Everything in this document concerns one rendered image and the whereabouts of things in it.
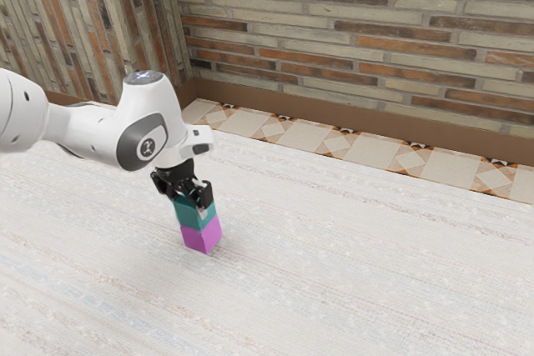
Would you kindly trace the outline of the magenta block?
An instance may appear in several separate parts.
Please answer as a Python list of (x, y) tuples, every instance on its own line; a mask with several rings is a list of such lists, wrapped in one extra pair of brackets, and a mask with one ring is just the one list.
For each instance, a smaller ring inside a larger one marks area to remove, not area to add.
[(202, 230), (181, 225), (184, 245), (198, 252), (209, 254), (222, 238), (222, 229), (217, 215), (215, 215)]

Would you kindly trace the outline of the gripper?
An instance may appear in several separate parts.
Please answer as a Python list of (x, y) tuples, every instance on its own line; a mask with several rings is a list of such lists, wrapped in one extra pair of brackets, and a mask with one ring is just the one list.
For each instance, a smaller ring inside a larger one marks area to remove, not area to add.
[(194, 193), (199, 217), (207, 216), (208, 207), (213, 202), (211, 182), (197, 179), (192, 158), (172, 168), (156, 168), (150, 177), (159, 193), (169, 199), (176, 199), (179, 193), (185, 193), (187, 196)]

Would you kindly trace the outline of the teal block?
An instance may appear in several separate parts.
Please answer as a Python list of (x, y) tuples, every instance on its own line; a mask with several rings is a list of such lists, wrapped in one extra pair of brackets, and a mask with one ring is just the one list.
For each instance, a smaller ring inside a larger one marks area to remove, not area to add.
[(173, 206), (179, 224), (197, 231), (204, 230), (205, 226), (216, 215), (216, 207), (213, 199), (211, 199), (211, 203), (207, 208), (198, 210), (190, 200), (182, 193), (179, 193), (178, 197), (173, 201)]

